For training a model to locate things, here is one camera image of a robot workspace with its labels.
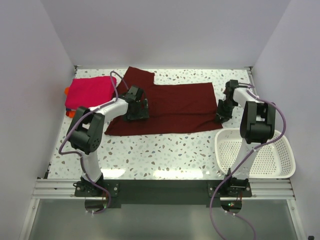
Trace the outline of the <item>dark red t-shirt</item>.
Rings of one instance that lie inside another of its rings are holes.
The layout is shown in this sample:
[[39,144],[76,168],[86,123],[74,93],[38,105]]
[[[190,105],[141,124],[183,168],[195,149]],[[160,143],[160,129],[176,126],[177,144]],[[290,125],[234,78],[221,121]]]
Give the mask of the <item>dark red t-shirt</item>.
[[215,122],[217,102],[213,84],[194,83],[156,85],[155,74],[130,66],[117,90],[120,94],[133,85],[146,92],[149,118],[125,121],[122,116],[113,119],[105,134],[135,136],[153,134],[188,134],[221,129]]

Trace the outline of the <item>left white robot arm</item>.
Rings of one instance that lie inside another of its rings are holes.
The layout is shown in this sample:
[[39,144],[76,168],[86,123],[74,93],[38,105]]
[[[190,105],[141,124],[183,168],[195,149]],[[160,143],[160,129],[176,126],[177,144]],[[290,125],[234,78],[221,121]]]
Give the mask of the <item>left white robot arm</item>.
[[92,196],[99,196],[104,190],[104,184],[99,181],[103,173],[98,161],[104,126],[117,117],[122,117],[126,122],[148,119],[149,106],[145,91],[133,85],[109,102],[91,108],[79,107],[67,131],[67,140],[80,154],[81,178],[87,181],[85,189]]

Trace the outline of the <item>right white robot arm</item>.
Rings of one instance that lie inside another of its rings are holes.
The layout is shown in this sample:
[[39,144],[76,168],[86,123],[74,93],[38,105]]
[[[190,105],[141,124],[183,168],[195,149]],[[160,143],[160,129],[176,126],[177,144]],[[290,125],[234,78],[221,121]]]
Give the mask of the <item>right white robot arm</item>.
[[237,180],[247,180],[260,148],[274,136],[276,109],[254,96],[250,85],[238,80],[227,81],[223,94],[224,99],[217,105],[216,123],[223,124],[232,119],[235,107],[243,108],[239,127],[242,142],[229,175]]

